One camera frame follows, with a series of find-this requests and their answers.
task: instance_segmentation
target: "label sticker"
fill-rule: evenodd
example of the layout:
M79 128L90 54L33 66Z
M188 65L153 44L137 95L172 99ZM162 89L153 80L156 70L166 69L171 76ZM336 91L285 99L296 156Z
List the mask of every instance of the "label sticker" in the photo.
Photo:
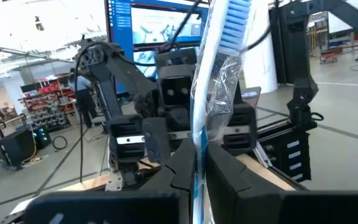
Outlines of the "label sticker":
M292 159L292 158L295 158L296 156L300 156L300 154L301 154L301 151L294 152L293 154L288 155L288 158Z
M303 174L298 174L298 175L292 177L292 179L298 180L298 179L300 179L300 178L302 178L302 177L303 177Z
M297 164L295 164L295 165L290 166L290 170L294 170L294 169L299 168L299 167L301 167L301 166L302 166L302 163L299 162L299 163L297 163Z
M287 148L289 149L289 148L292 148L292 147L297 146L297 145L299 145L299 140L295 141L295 142L291 142L290 144L287 144Z

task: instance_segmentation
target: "toothbrush packaging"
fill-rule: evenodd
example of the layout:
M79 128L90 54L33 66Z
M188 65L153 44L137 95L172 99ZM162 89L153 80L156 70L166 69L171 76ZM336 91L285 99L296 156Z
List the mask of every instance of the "toothbrush packaging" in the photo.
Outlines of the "toothbrush packaging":
M193 223L204 223L205 154L209 141L223 137L232 115L256 12L252 1L213 0L209 7L191 87L191 132L197 148Z

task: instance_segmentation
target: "pillar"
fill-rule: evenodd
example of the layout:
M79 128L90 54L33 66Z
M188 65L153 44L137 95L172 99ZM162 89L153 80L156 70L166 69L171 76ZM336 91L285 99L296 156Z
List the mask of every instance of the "pillar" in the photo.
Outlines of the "pillar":
M254 1L258 4L254 23L249 27L247 45L254 43L270 24L268 0ZM276 68L272 35L269 34L258 46L244 55L244 81L247 88L260 86L262 93L277 89Z
M25 85L30 85L35 83L34 77L31 73L31 68L28 66L20 66L19 68L20 76L23 79Z
M16 113L21 114L22 111L25 109L25 106L21 104L18 99L23 97L23 93L20 86L24 85L24 81L21 77L20 72L11 71L9 73L11 77L5 78L3 80L4 87L13 103L13 106L15 107Z

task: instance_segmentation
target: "plastic packaging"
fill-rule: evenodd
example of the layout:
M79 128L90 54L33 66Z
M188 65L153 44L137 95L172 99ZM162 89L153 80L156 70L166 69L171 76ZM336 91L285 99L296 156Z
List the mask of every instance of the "plastic packaging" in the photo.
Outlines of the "plastic packaging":
M236 9L237 6L244 8L240 5L248 3L250 6L247 7L248 15L245 15L248 19L243 26L242 42L236 46L235 50L232 46L222 47L221 40L226 37L231 38L226 35L227 33L223 33L227 25L225 19L228 20L233 15L233 8ZM245 51L242 49L246 47L247 32L252 26L254 5L256 4L251 4L251 0L213 0L209 7L208 20L191 87L191 131L197 148L193 223L204 223L205 154L209 141L223 137L232 115L234 94L244 61Z

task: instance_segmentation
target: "gray floor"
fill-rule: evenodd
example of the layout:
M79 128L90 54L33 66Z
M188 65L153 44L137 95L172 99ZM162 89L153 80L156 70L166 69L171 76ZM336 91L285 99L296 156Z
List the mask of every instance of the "gray floor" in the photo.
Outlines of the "gray floor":
M311 108L325 120L310 131L312 180L304 182L309 189L358 190L358 72L349 69L356 55L358 51L323 65L318 58L311 59L312 75L320 89ZM291 94L291 87L285 86L262 95L259 125L287 116L285 105ZM100 132L101 128L90 129L85 138ZM48 154L46 159L18 172L0 167L0 220L23 200L79 182L79 130L74 127L61 134L68 139L66 149L55 152L50 146L40 152ZM90 179L107 167L103 162L106 138L84 144L84 175Z

